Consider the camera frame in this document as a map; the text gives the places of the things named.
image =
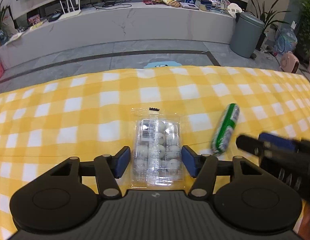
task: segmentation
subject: trash can lid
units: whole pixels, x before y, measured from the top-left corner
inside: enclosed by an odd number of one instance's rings
[[[259,27],[264,27],[265,25],[264,22],[262,22],[260,19],[257,19],[254,15],[251,15],[249,12],[240,13],[240,17]]]

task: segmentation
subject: ribbed black surface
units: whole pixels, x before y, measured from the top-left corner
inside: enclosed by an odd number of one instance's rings
[[[130,190],[120,200],[106,201],[96,216],[69,232],[39,236],[19,231],[11,240],[298,240],[292,231],[253,236],[236,231],[216,217],[206,202],[184,191]]]

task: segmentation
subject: jar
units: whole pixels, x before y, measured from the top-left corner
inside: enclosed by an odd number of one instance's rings
[[[209,0],[201,0],[200,1],[200,5],[199,5],[199,8],[202,10],[202,11],[210,11],[211,8],[212,8],[212,2],[209,1]]]

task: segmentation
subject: trash can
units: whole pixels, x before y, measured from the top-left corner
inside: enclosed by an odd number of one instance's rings
[[[240,13],[236,22],[230,48],[236,54],[249,58],[259,41],[264,23],[248,12]]]

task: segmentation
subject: barcode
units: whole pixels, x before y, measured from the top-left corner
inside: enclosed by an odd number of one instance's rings
[[[153,141],[155,132],[156,120],[143,120],[142,121],[142,141]]]

